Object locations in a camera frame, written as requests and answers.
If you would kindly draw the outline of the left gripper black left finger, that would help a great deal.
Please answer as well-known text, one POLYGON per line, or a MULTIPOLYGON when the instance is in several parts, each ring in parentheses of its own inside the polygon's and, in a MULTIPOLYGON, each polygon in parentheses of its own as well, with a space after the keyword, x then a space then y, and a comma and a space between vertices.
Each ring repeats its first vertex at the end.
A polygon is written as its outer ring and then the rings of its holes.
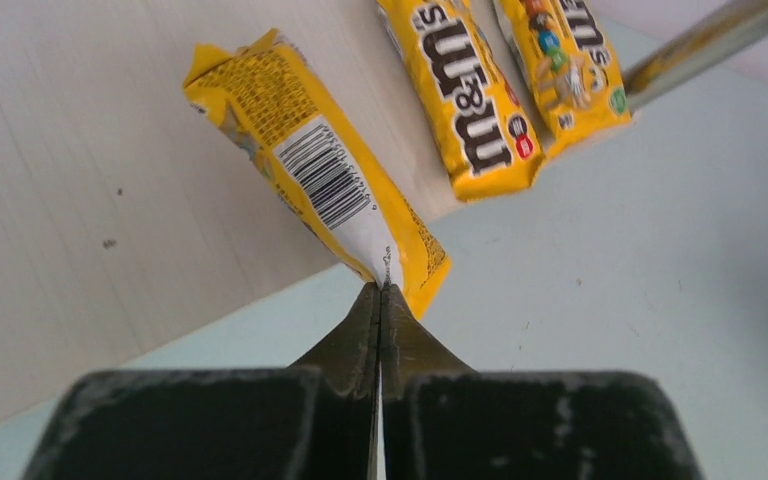
POLYGON ((26 479, 372 479, 381 292, 283 368, 107 370, 55 408, 26 479))

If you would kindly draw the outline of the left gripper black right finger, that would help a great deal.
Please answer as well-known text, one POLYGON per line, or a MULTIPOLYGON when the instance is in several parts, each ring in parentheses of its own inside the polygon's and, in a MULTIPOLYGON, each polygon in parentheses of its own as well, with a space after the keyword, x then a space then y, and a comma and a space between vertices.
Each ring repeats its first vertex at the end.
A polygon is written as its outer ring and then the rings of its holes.
POLYGON ((381 292, 391 479, 699 479, 659 384, 629 371, 479 372, 381 292))

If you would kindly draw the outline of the yellow M&M bag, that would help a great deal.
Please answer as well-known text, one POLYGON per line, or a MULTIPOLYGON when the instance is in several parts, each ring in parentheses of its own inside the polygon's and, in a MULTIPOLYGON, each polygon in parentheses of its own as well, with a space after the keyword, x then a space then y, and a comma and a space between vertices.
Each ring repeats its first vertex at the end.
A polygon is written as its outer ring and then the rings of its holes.
POLYGON ((467 1, 380 1, 378 13, 425 109, 455 197, 530 188, 545 159, 467 1))
POLYGON ((618 57, 586 1, 500 0, 493 7, 548 129, 548 157, 632 124, 618 57))

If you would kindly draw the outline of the yellow candy bag barcode up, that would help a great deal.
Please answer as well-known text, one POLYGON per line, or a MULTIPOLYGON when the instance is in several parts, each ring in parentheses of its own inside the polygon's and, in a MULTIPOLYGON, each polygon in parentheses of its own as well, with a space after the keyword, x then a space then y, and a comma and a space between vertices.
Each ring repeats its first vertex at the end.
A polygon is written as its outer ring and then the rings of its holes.
POLYGON ((281 31, 233 52, 197 45, 182 89, 327 249, 424 316, 449 256, 281 31))

